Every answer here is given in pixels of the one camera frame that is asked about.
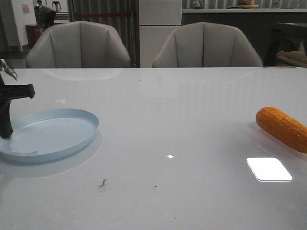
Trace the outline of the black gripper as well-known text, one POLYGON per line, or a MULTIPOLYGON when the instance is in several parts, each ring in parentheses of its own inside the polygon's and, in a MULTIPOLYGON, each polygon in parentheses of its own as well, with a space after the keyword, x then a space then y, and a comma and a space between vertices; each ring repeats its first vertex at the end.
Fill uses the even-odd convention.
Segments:
POLYGON ((13 129, 10 118, 11 100, 21 98, 33 98, 35 90, 32 84, 6 85, 0 77, 0 136, 10 138, 13 129))

